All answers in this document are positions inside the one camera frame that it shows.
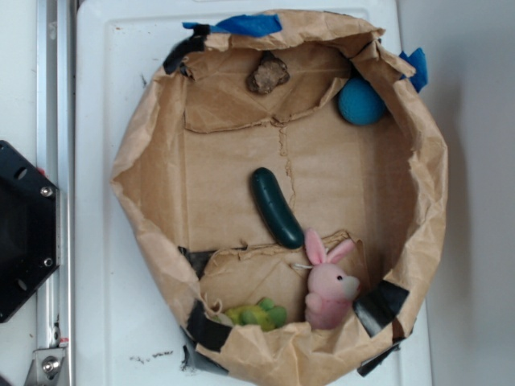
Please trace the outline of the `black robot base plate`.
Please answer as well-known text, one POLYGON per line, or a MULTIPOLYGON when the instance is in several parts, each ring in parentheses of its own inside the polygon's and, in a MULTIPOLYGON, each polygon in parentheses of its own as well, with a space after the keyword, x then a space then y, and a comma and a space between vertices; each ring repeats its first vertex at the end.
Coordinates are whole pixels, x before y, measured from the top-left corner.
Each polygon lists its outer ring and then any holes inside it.
POLYGON ((1 141, 1 322, 57 268, 58 188, 1 141))

